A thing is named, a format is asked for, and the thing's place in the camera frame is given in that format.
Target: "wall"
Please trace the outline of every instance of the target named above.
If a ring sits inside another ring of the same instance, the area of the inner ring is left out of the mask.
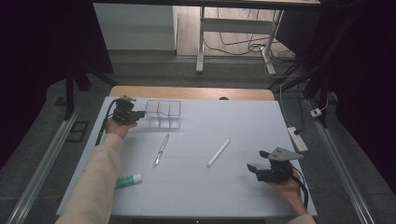
[[[175,7],[93,5],[107,49],[176,49]]]

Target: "white table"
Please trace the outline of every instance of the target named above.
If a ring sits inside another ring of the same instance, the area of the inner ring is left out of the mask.
[[[107,97],[90,139],[58,209],[64,208],[94,148],[110,102]],[[149,98],[138,98],[134,110],[144,110]],[[269,168],[260,150],[293,150],[276,101],[181,101],[180,129],[153,129],[139,120],[125,138],[121,176],[142,174],[143,182],[114,195],[112,215],[128,217],[268,218],[292,216],[276,192],[257,181],[247,163]],[[153,163],[166,134],[169,141],[160,164]],[[210,168],[206,167],[227,138],[231,143]],[[297,161],[292,162],[301,170]],[[309,198],[308,211],[316,215]]]

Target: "clear plastic container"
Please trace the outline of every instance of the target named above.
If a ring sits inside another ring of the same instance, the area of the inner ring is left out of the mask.
[[[180,101],[148,100],[146,115],[150,128],[180,128]]]

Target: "glue stick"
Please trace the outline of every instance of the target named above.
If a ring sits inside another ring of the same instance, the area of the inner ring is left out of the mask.
[[[142,182],[141,174],[121,177],[116,181],[115,189],[122,189],[122,188],[130,187],[130,186],[138,184],[140,182]]]

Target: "arm sleeve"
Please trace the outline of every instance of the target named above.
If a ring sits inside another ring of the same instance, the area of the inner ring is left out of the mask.
[[[291,220],[288,224],[316,224],[316,222],[310,214],[305,214]]]
[[[120,175],[122,139],[113,133],[105,136],[75,185],[64,212],[56,223],[107,223],[110,219],[114,187]]]

